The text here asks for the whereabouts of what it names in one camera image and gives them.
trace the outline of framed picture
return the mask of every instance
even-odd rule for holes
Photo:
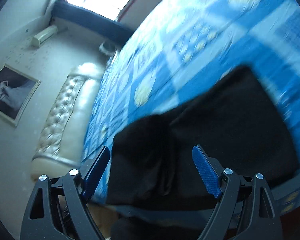
[[[15,127],[40,81],[5,64],[0,70],[0,117]]]

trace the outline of black and white photo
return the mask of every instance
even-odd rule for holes
[[[4,65],[0,70],[0,117],[17,126],[39,84],[39,80]]]

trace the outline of blue gripper pad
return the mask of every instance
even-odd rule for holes
[[[110,160],[110,151],[109,148],[100,153],[96,160],[92,164],[88,174],[83,178],[82,181],[82,193],[81,197],[84,198],[86,201],[89,201],[96,188],[100,182],[100,179],[108,165]]]
[[[207,191],[209,194],[214,195],[214,197],[218,199],[222,194],[219,177],[199,146],[194,146],[192,148],[192,159]]]

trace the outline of wedding photo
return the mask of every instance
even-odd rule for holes
[[[0,70],[0,117],[16,126],[39,84],[39,80],[4,65]]]

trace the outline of metal screw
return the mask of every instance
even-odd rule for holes
[[[263,175],[262,175],[261,173],[257,173],[257,174],[256,174],[256,177],[257,177],[258,179],[263,179]]]
[[[69,171],[69,174],[70,174],[71,176],[75,176],[75,175],[77,175],[78,173],[79,173],[79,171],[76,170],[76,169],[73,169],[73,170]]]
[[[41,180],[41,181],[44,181],[44,180],[46,180],[47,179],[47,176],[46,175],[41,175],[40,177],[39,177],[39,180]]]
[[[224,170],[224,172],[225,172],[225,174],[228,174],[228,175],[231,175],[233,173],[233,171],[231,169],[229,169],[229,168],[226,168]]]

